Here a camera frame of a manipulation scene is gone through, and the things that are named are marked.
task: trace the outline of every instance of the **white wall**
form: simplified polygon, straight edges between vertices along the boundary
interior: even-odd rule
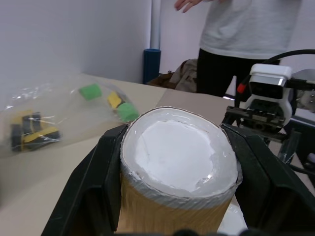
[[[149,0],[1,0],[0,103],[80,72],[140,82],[150,18]]]
[[[162,0],[161,73],[176,70],[185,60],[198,57],[199,40],[210,3],[202,2],[188,13],[174,11],[174,0]],[[315,0],[303,0],[289,50],[315,49]],[[315,68],[315,56],[294,56],[283,60],[294,71]],[[235,92],[233,80],[229,94]]]

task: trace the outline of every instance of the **white pipe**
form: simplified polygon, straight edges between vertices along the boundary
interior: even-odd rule
[[[160,49],[161,0],[152,0],[150,48]]]

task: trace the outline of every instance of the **green foam block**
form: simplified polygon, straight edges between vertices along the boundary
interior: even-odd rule
[[[134,121],[139,117],[139,113],[131,103],[123,103],[117,108],[117,114],[123,122]]]
[[[79,89],[79,93],[84,97],[85,100],[91,101],[98,97],[102,97],[102,90],[98,84],[92,84]]]

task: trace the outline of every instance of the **black pants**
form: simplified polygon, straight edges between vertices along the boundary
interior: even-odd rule
[[[197,65],[197,93],[223,97],[233,76],[236,76],[236,88],[249,75],[253,65],[264,60],[243,59],[215,55],[202,49],[199,51]],[[247,86],[242,100],[246,101],[251,93]]]

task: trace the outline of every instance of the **white robot part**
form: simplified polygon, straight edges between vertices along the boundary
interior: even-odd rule
[[[292,69],[281,65],[255,64],[251,76],[252,95],[246,102],[246,108],[256,99],[278,103],[283,111],[284,125],[288,124],[292,107],[289,102],[290,89],[285,84],[292,76]]]

